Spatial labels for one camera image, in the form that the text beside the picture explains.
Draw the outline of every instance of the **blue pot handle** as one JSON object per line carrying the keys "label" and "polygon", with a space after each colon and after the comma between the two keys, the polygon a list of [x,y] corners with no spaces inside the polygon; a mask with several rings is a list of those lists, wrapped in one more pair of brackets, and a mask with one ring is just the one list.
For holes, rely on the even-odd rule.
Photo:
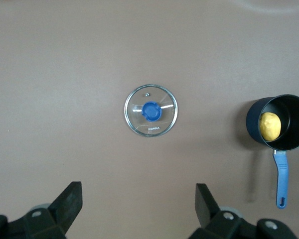
{"label": "blue pot handle", "polygon": [[285,151],[274,150],[273,157],[278,170],[276,204],[279,209],[284,209],[287,206],[288,198],[289,170],[287,155]]}

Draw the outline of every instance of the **yellow food item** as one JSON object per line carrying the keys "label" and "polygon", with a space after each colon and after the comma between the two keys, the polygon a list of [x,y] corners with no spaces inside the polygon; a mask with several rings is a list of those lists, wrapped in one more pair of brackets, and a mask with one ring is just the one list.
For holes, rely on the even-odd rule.
{"label": "yellow food item", "polygon": [[266,112],[260,116],[260,133],[266,141],[273,141],[279,137],[281,131],[281,121],[278,115]]}

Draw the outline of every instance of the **blue lid knob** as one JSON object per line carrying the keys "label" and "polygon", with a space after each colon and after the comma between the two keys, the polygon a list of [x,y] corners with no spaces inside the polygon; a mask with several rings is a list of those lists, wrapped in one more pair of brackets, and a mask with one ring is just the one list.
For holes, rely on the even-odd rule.
{"label": "blue lid knob", "polygon": [[161,108],[155,101],[148,101],[142,107],[142,115],[149,122],[155,122],[161,117]]}

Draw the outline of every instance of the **lid metal rim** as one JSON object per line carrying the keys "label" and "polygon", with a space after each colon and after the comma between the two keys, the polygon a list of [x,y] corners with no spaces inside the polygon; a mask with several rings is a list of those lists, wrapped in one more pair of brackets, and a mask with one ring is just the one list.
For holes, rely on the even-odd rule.
{"label": "lid metal rim", "polygon": [[[160,133],[157,133],[157,134],[146,134],[146,133],[142,133],[140,132],[139,130],[137,130],[133,125],[132,123],[130,122],[129,120],[129,117],[128,117],[128,105],[129,105],[129,102],[130,102],[130,99],[132,98],[132,96],[139,90],[143,89],[143,88],[147,88],[147,87],[156,87],[156,88],[159,88],[163,91],[165,91],[170,97],[171,99],[173,100],[173,103],[174,103],[174,107],[175,107],[175,113],[174,113],[174,118],[172,120],[172,122],[170,123],[170,125],[162,132]],[[142,136],[145,136],[145,137],[156,137],[156,136],[161,136],[165,133],[167,133],[175,124],[176,122],[176,119],[177,119],[177,115],[178,115],[178,106],[177,106],[177,101],[174,97],[174,95],[168,90],[166,89],[165,87],[163,86],[160,86],[160,85],[156,85],[156,84],[147,84],[147,85],[143,85],[143,86],[140,86],[138,88],[136,88],[135,90],[133,90],[130,95],[128,96],[128,98],[126,99],[126,102],[125,102],[125,105],[124,105],[124,115],[125,115],[125,120],[126,122],[128,123],[129,127],[137,134],[139,135],[142,135]]]}

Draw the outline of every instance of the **screw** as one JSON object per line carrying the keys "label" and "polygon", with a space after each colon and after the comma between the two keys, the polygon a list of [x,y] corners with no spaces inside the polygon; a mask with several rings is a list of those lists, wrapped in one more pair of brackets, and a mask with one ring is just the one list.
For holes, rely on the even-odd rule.
{"label": "screw", "polygon": [[36,212],[32,213],[32,217],[35,218],[35,217],[40,216],[41,214],[42,214],[42,212],[36,211]]}
{"label": "screw", "polygon": [[224,218],[228,219],[228,220],[233,220],[234,219],[234,215],[232,215],[231,213],[224,213]]}
{"label": "screw", "polygon": [[266,225],[266,227],[268,227],[270,229],[274,229],[274,230],[277,230],[277,228],[278,228],[278,226],[272,221],[266,221],[265,225]]}

